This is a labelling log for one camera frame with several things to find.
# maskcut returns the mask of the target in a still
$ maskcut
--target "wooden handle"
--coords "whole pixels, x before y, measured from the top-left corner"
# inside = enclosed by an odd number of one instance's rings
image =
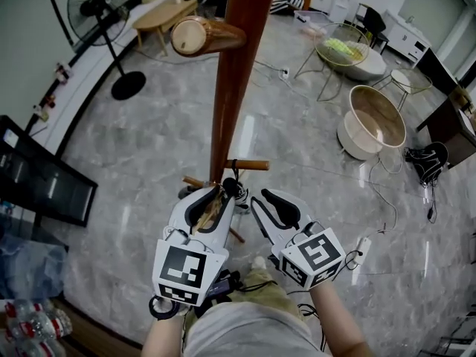
[[[230,228],[230,233],[232,233],[241,243],[245,243],[245,238],[240,236],[234,229]]]
[[[184,57],[241,48],[246,43],[243,30],[200,16],[181,19],[173,28],[171,37],[173,48]]]
[[[200,181],[200,180],[197,180],[196,178],[194,179],[193,177],[190,177],[190,176],[184,176],[182,178],[182,181],[186,182],[189,185],[193,185],[194,187],[204,187],[205,186],[205,181]],[[208,182],[209,187],[213,186],[213,185],[216,185],[216,183],[215,182]]]
[[[231,168],[233,160],[227,160],[225,168]],[[237,160],[236,167],[239,170],[269,170],[269,161],[264,160]]]
[[[196,178],[194,179],[190,176],[184,176],[182,181],[186,182],[187,184],[193,185],[194,187],[203,187],[204,184],[203,181],[197,180]]]

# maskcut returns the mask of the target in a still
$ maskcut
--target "black backpack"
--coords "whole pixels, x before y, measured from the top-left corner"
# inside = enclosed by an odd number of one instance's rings
[[[405,161],[413,163],[423,187],[434,185],[448,161],[448,150],[445,144],[431,143],[423,149],[405,148]]]

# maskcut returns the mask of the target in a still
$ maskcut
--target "person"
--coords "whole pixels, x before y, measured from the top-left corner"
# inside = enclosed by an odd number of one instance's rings
[[[179,357],[182,330],[184,357],[328,356],[312,342],[298,306],[273,282],[266,261],[255,258],[245,286],[265,284],[251,292],[232,292],[231,302],[211,307],[200,319],[193,311],[155,321],[142,349],[143,357]],[[373,356],[332,281],[309,291],[334,357]]]

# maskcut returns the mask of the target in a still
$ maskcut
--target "wrist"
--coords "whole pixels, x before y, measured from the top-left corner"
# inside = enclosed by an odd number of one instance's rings
[[[334,284],[330,279],[325,280],[322,283],[319,283],[317,286],[312,287],[309,290],[309,293],[311,295],[313,294],[320,294],[321,292],[328,291],[329,289],[332,289]]]

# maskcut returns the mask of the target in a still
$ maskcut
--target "white drawer unit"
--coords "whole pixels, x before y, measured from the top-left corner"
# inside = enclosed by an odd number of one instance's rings
[[[414,67],[430,48],[430,42],[400,16],[387,10],[382,18],[387,26],[383,32],[388,38],[387,45],[408,58]]]

